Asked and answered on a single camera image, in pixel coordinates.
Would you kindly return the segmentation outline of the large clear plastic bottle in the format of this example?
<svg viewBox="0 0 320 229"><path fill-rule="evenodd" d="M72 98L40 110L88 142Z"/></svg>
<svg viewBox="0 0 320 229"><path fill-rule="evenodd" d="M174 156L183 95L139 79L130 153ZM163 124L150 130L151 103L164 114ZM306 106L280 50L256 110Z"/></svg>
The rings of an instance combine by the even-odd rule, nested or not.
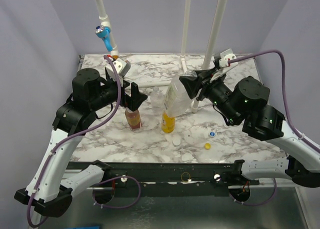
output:
<svg viewBox="0 0 320 229"><path fill-rule="evenodd" d="M192 100L189 98L180 76L176 75L171 80L163 101L163 113L170 118L178 117L186 112Z"/></svg>

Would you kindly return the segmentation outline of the red gold labelled bottle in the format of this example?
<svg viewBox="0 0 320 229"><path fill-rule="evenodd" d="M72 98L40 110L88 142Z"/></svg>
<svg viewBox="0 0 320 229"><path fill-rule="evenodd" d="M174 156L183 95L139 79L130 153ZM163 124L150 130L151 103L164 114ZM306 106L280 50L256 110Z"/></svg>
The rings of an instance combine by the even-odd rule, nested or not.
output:
<svg viewBox="0 0 320 229"><path fill-rule="evenodd" d="M138 109L132 111L129 108L127 108L125 110L125 117L132 131L140 129L142 127L141 116Z"/></svg>

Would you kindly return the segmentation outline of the small clear plastic bottle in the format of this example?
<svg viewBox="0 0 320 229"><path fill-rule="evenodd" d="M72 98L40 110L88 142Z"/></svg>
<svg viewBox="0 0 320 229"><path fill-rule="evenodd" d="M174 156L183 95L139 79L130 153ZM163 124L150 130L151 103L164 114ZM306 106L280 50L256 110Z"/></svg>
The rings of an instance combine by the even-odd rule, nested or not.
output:
<svg viewBox="0 0 320 229"><path fill-rule="evenodd" d="M160 116L164 110L164 95L158 86L154 86L150 94L151 109L154 115Z"/></svg>

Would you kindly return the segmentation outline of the yellow labelled bottle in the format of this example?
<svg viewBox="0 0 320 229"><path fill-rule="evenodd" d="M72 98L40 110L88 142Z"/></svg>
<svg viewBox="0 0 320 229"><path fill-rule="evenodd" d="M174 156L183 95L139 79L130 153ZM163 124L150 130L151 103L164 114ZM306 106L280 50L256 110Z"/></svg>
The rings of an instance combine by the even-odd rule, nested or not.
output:
<svg viewBox="0 0 320 229"><path fill-rule="evenodd" d="M170 117L164 111L161 119L161 129L164 133L169 134L172 133L175 129L176 118Z"/></svg>

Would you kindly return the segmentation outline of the blue white bottle cap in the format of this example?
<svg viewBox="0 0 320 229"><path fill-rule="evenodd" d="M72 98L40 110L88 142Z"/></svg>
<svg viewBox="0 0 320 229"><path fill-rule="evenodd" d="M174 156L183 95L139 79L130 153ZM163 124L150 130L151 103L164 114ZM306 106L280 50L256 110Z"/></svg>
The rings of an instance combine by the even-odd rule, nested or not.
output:
<svg viewBox="0 0 320 229"><path fill-rule="evenodd" d="M209 133L209 136L210 136L211 138L215 137L215 136L216 136L216 132L215 132L215 131L211 131L211 132Z"/></svg>

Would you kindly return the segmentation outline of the large white bottle cap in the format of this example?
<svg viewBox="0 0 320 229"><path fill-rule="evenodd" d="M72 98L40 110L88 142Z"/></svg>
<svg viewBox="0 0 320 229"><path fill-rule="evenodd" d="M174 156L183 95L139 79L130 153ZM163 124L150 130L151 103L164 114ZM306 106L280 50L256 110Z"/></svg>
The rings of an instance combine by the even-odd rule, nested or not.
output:
<svg viewBox="0 0 320 229"><path fill-rule="evenodd" d="M172 143L175 145L175 146L179 146L181 144L181 140L176 138L172 141Z"/></svg>

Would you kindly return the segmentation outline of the yellow bottle cap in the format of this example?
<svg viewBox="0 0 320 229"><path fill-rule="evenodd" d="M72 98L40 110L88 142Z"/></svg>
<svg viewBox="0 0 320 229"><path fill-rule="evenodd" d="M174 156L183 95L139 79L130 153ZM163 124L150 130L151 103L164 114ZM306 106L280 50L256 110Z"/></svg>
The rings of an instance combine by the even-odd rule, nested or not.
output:
<svg viewBox="0 0 320 229"><path fill-rule="evenodd" d="M210 143L206 143L206 144L204 145L204 148L205 148L206 150L210 150L210 149L211 149L211 144L210 144Z"/></svg>

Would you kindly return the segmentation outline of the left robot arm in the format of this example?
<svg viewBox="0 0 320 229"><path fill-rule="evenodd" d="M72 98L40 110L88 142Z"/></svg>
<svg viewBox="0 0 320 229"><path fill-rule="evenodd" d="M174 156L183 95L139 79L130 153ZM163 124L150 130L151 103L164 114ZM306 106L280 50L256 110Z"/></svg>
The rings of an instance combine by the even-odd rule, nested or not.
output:
<svg viewBox="0 0 320 229"><path fill-rule="evenodd" d="M134 82L117 84L109 75L101 77L96 69L79 70L72 80L72 94L56 111L49 145L35 176L14 198L43 217L58 218L88 187L107 186L110 166L98 160L69 179L63 175L76 147L98 118L98 110L115 103L117 108L136 111L147 98Z"/></svg>

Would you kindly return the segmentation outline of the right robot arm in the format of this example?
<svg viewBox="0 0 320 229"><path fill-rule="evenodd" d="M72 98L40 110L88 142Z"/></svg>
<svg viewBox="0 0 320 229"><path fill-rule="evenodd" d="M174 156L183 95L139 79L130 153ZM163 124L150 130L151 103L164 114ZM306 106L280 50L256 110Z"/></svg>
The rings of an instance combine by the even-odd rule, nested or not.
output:
<svg viewBox="0 0 320 229"><path fill-rule="evenodd" d="M190 99L208 99L228 126L243 125L249 137L268 142L288 154L265 160L241 160L230 172L230 180L241 185L261 178L281 178L307 188L320 186L320 152L313 149L289 126L289 118L268 104L270 89L248 76L233 90L224 83L225 76L214 78L216 69L197 71L196 76L183 75L179 81Z"/></svg>

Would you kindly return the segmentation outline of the blue plastic faucet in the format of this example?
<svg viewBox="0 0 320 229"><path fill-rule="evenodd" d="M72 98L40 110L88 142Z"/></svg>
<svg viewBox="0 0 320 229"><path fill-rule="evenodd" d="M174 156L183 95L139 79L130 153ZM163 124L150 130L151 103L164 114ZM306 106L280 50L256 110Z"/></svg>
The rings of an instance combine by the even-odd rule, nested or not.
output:
<svg viewBox="0 0 320 229"><path fill-rule="evenodd" d="M96 36L103 41L107 51L111 52L113 50L113 46L110 41L111 29L108 26L103 26L101 24L95 28L94 32Z"/></svg>

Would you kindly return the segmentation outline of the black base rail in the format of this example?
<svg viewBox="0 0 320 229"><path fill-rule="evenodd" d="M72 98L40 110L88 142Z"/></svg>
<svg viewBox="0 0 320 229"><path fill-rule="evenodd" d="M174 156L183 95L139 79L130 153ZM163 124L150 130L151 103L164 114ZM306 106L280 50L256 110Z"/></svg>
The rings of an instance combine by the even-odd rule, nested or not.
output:
<svg viewBox="0 0 320 229"><path fill-rule="evenodd" d="M109 162L102 178L92 189L100 196L141 197L227 197L229 187L259 185L241 175L243 160L235 163L137 163ZM116 178L115 183L106 182Z"/></svg>

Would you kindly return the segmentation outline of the white pvc pipe frame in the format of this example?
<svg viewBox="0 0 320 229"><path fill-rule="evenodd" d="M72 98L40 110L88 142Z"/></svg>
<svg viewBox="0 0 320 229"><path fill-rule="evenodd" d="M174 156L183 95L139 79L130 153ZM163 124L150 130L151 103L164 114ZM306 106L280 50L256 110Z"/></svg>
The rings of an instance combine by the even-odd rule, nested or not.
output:
<svg viewBox="0 0 320 229"><path fill-rule="evenodd" d="M99 26L110 28L111 56L168 53L178 42L177 26L183 26L180 64L187 70L186 49L199 45L202 34L200 29L189 30L192 0L95 0L95 4Z"/></svg>

